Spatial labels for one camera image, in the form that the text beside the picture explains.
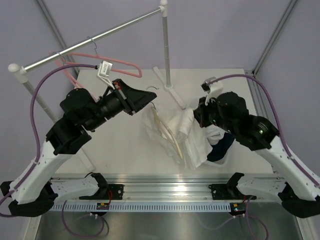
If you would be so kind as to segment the pink hanger with skirt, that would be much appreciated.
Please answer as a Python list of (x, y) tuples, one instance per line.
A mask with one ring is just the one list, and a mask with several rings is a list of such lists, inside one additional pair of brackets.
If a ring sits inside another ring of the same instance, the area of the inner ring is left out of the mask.
[[(65, 60), (61, 60), (60, 58), (59, 59), (56, 59), (55, 61), (55, 64), (57, 67), (62, 67), (65, 65)], [(84, 86), (81, 85), (73, 76), (72, 74), (67, 70), (67, 69), (63, 69), (62, 70), (63, 74), (67, 77), (67, 79), (71, 82), (71, 84), (74, 86), (75, 89), (83, 89)]]

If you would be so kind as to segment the cream hanger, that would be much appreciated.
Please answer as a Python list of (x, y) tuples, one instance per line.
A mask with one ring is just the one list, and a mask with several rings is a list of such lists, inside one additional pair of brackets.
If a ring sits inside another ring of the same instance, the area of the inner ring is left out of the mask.
[(175, 134), (169, 128), (169, 126), (160, 118), (156, 105), (152, 101), (150, 102), (150, 104), (150, 121), (153, 122), (153, 125), (157, 129), (158, 134), (171, 145), (172, 149), (182, 160), (183, 153), (175, 137)]

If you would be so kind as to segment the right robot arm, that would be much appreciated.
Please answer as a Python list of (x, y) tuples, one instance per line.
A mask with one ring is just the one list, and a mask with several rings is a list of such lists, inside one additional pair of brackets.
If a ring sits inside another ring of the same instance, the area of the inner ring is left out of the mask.
[(320, 213), (319, 177), (299, 158), (289, 155), (279, 130), (266, 118), (251, 115), (244, 98), (225, 92), (217, 98), (202, 97), (193, 111), (200, 127), (216, 126), (231, 134), (242, 146), (264, 158), (281, 175), (281, 179), (261, 179), (236, 172), (226, 183), (230, 197), (255, 196), (276, 202), (299, 218)]

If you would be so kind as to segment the dark blue denim skirt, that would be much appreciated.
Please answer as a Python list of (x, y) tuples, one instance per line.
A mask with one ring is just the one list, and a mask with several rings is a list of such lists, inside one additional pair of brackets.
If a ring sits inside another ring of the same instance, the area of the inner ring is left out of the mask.
[(223, 138), (217, 144), (211, 145), (212, 151), (207, 155), (207, 161), (214, 163), (222, 160), (232, 146), (235, 138), (230, 133), (225, 133)]

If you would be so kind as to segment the pink hanger with shirt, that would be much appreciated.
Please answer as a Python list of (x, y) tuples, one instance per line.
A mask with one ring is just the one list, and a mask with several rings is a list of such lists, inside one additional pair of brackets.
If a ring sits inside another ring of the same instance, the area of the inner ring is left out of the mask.
[(124, 70), (117, 69), (117, 68), (112, 68), (111, 71), (116, 72), (116, 73), (120, 73), (120, 74), (124, 74), (124, 75), (128, 75), (131, 77), (135, 77), (135, 78), (142, 78), (142, 76), (143, 76), (142, 69), (137, 64), (132, 63), (132, 62), (128, 62), (128, 61), (124, 61), (124, 60), (120, 60), (120, 59), (116, 59), (116, 58), (110, 58), (110, 57), (105, 57), (105, 56), (99, 55), (98, 51), (97, 51), (98, 46), (97, 46), (96, 42), (90, 36), (88, 36), (87, 38), (90, 40), (91, 43), (94, 44), (95, 54), (88, 54), (88, 53), (82, 53), (82, 52), (72, 52), (72, 53), (69, 53), (68, 55), (69, 56), (76, 56), (76, 57), (90, 58), (90, 59), (97, 59), (97, 60), (107, 61), (112, 64), (116, 63), (116, 64), (121, 64), (121, 65), (129, 66), (129, 67), (133, 67), (137, 70), (137, 73), (124, 71)]

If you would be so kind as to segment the cream white long garment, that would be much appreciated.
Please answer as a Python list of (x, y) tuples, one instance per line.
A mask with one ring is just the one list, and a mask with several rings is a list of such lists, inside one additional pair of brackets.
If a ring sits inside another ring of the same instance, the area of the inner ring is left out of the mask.
[(181, 148), (183, 159), (180, 159), (171, 145), (164, 140), (151, 121), (151, 104), (142, 112), (142, 122), (146, 128), (148, 137), (162, 146), (166, 154), (185, 169), (194, 170), (207, 160), (207, 155), (212, 147), (209, 144), (205, 131), (200, 127), (194, 117), (194, 110), (190, 107), (186, 109), (169, 109), (162, 105), (155, 104), (160, 118), (173, 131), (177, 142)]

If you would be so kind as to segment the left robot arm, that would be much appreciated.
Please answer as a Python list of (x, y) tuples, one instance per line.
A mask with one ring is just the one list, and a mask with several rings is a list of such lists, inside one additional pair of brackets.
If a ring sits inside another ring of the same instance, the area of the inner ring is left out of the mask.
[(156, 93), (134, 89), (121, 79), (112, 85), (98, 100), (88, 90), (77, 88), (60, 103), (63, 117), (46, 134), (29, 169), (16, 180), (0, 185), (2, 194), (12, 198), (8, 205), (11, 217), (38, 217), (60, 202), (74, 198), (102, 200), (108, 196), (109, 184), (100, 173), (60, 183), (51, 183), (50, 179), (91, 140), (89, 132), (121, 112), (136, 114), (157, 97)]

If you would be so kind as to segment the white shirt garment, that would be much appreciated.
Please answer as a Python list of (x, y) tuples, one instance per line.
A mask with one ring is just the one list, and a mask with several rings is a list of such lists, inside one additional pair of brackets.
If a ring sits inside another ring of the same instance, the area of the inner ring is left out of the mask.
[(215, 125), (210, 125), (204, 128), (206, 139), (209, 144), (214, 146), (217, 145), (220, 140), (223, 139), (225, 131)]

